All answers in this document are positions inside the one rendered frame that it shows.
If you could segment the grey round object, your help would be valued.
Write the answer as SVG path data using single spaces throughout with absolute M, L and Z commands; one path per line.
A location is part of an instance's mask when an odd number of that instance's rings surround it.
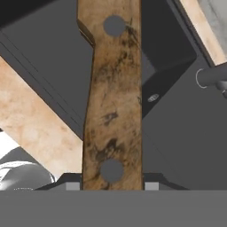
M 33 162 L 16 160 L 0 164 L 0 191 L 33 191 L 54 182 L 53 174 Z

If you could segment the knife with wooden handle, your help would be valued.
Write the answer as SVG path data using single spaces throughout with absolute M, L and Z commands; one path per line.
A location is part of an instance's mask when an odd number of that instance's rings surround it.
M 141 0 L 78 0 L 77 23 L 94 47 L 82 188 L 141 190 Z

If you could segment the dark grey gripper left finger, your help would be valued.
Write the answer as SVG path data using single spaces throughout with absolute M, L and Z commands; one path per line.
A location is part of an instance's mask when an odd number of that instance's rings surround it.
M 80 191 L 82 189 L 82 175 L 80 173 L 64 173 L 57 182 L 46 184 L 38 191 L 63 190 L 63 191 Z

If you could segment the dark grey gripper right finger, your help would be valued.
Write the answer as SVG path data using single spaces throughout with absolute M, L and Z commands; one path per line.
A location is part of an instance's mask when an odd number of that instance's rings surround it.
M 144 189 L 146 191 L 187 190 L 182 185 L 170 182 L 162 173 L 144 173 Z

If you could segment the dark grey tap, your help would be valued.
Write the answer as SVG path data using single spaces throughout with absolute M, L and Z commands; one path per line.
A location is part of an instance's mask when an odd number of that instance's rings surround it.
M 199 69 L 195 75 L 195 80 L 202 89 L 215 86 L 227 99 L 227 62 L 215 67 Z

